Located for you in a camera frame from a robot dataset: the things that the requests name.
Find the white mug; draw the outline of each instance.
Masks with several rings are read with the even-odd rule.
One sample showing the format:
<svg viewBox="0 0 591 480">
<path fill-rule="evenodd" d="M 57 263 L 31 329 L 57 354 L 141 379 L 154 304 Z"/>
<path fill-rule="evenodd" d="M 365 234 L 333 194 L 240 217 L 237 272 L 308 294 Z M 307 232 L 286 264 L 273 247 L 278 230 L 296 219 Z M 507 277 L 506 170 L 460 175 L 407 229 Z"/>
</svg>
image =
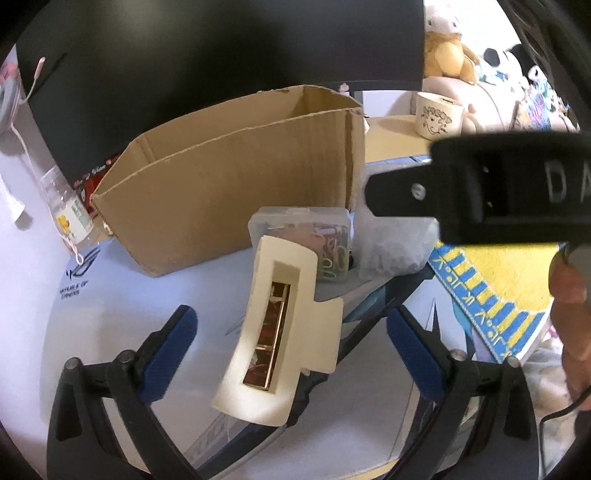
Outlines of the white mug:
<svg viewBox="0 0 591 480">
<path fill-rule="evenodd" d="M 415 130 L 427 140 L 459 135 L 465 118 L 474 123 L 476 132 L 484 131 L 476 117 L 464 110 L 461 103 L 436 93 L 419 92 L 417 95 Z"/>
</svg>

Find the cardboard box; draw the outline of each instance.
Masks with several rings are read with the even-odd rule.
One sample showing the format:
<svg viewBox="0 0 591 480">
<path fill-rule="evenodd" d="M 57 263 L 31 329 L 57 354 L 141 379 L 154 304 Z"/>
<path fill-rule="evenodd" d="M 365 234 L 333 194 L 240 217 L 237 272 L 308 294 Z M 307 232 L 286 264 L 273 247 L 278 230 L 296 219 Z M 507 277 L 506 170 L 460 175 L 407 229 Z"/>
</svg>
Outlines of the cardboard box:
<svg viewBox="0 0 591 480">
<path fill-rule="evenodd" d="M 259 92 L 140 135 L 91 201 L 159 276 L 249 247 L 262 206 L 351 208 L 364 155 L 351 97 L 315 86 Z"/>
</svg>

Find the cartoon face drawing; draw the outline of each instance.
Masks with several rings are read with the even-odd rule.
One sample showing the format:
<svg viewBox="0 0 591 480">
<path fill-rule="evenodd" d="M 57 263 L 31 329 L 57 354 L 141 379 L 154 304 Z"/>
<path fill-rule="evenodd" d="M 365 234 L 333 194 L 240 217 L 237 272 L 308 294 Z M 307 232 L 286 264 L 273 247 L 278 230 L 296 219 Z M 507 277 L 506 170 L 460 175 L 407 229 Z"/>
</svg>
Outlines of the cartoon face drawing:
<svg viewBox="0 0 591 480">
<path fill-rule="evenodd" d="M 423 128 L 426 128 L 431 135 L 441 135 L 447 132 L 447 126 L 451 124 L 452 119 L 444 112 L 432 106 L 424 106 Z"/>
</svg>

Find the computer monitor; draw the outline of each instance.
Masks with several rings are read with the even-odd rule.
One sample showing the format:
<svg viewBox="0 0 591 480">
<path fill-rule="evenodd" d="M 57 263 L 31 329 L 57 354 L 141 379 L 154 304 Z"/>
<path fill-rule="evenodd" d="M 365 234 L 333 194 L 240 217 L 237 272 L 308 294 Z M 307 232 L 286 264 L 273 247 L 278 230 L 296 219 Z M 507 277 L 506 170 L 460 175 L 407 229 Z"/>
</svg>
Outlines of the computer monitor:
<svg viewBox="0 0 591 480">
<path fill-rule="evenodd" d="M 70 182 L 140 133 L 259 90 L 420 90 L 422 0 L 51 0 L 17 42 Z"/>
</svg>

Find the hand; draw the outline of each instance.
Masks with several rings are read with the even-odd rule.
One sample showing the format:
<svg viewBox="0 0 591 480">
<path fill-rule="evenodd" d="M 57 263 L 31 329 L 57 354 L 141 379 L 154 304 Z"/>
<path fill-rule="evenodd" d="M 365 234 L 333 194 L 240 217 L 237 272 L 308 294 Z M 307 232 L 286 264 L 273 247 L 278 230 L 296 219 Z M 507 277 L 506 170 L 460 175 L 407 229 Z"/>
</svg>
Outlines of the hand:
<svg viewBox="0 0 591 480">
<path fill-rule="evenodd" d="M 573 401 L 591 385 L 591 313 L 587 286 L 581 273 L 566 264 L 562 252 L 550 264 L 550 294 L 554 304 L 550 317 L 564 343 L 562 364 Z M 591 398 L 580 407 L 591 410 Z"/>
</svg>

